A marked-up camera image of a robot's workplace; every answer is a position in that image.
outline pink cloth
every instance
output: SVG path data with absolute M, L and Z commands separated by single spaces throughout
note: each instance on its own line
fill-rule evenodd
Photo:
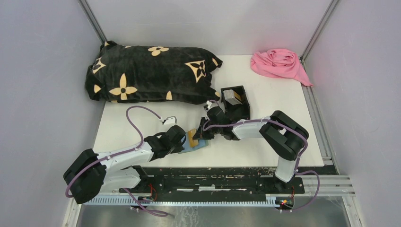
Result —
M 298 55 L 287 49 L 256 52 L 251 57 L 251 69 L 265 77 L 296 79 L 305 86 L 313 86 L 299 63 Z

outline gray wall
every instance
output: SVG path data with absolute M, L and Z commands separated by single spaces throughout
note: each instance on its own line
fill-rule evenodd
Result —
M 76 0 L 6 0 L 0 43 L 0 226 L 60 226 L 102 111 L 84 91 L 100 41 Z
M 401 1 L 343 0 L 306 61 L 369 226 L 400 226 Z
M 109 40 L 215 54 L 305 50 L 330 0 L 87 0 Z

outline white surface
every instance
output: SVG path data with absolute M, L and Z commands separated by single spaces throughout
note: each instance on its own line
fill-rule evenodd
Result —
M 290 79 L 271 79 L 254 73 L 249 66 L 250 55 L 219 56 L 224 62 L 212 72 L 212 86 L 243 85 L 251 105 L 251 118 L 257 119 L 282 110 L 308 130 L 308 150 L 301 158 L 301 166 L 323 166 L 312 122 L 299 82 Z M 106 103 L 94 145 L 95 152 L 107 152 L 139 142 L 140 137 L 125 118 L 125 111 L 133 104 Z M 180 102 L 139 103 L 151 108 L 163 118 L 177 117 L 177 124 L 185 131 L 198 128 L 205 115 L 202 105 Z M 153 114 L 143 109 L 131 109 L 130 117 L 144 136 L 163 131 L 163 125 Z M 207 147 L 185 154 L 171 154 L 142 166 L 170 167 L 226 167 L 277 166 L 278 155 L 264 139 L 228 141 L 216 136 Z
M 107 39 L 215 54 L 301 55 L 331 0 L 87 0 Z

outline small box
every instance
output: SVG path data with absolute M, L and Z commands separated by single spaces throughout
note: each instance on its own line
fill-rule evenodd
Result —
M 227 102 L 224 98 L 225 90 L 233 90 L 241 97 L 242 104 L 232 105 Z M 231 121 L 239 121 L 241 119 L 250 120 L 251 119 L 251 106 L 249 105 L 248 99 L 246 97 L 245 89 L 243 86 L 237 87 L 225 87 L 221 89 L 221 102 L 224 104 L 226 111 L 226 116 Z

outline black pillow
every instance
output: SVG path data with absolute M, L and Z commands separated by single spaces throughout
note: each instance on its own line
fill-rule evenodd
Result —
M 210 72 L 222 63 L 202 48 L 123 46 L 107 41 L 88 68 L 85 89 L 93 100 L 202 104 L 220 99 L 220 93 L 210 87 Z

